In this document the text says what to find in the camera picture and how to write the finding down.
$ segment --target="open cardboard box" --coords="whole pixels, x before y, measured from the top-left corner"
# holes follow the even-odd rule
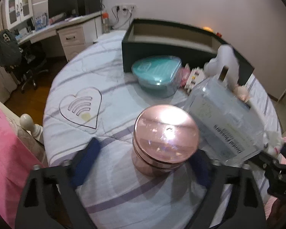
[[[124,72],[131,72],[133,63],[139,59],[169,55],[177,56],[183,66],[203,68],[215,58],[222,44],[228,44],[214,33],[201,28],[151,19],[134,19],[122,41]],[[239,61],[239,84],[244,85],[254,68],[234,49]]]

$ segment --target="drawer handle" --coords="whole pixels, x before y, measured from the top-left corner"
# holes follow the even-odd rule
[[[66,40],[73,40],[73,39],[75,39],[75,36],[73,36],[73,38],[67,38],[66,37]]]

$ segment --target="door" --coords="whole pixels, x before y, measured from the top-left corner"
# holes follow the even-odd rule
[[[18,0],[5,0],[6,24],[8,29],[15,27],[21,22]]]
[[[32,0],[19,0],[21,21],[33,17]]]

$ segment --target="shiny pink lid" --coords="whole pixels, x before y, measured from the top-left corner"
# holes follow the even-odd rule
[[[155,105],[137,118],[134,140],[144,154],[163,163],[182,163],[198,147],[199,130],[192,117],[172,105]]]

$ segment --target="desk drawer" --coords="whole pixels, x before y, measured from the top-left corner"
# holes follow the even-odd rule
[[[70,61],[73,59],[77,54],[81,53],[83,50],[87,48],[86,45],[73,45],[73,46],[65,46],[64,51],[66,55],[66,59]]]
[[[64,46],[85,44],[82,27],[72,27],[59,32],[60,41]]]

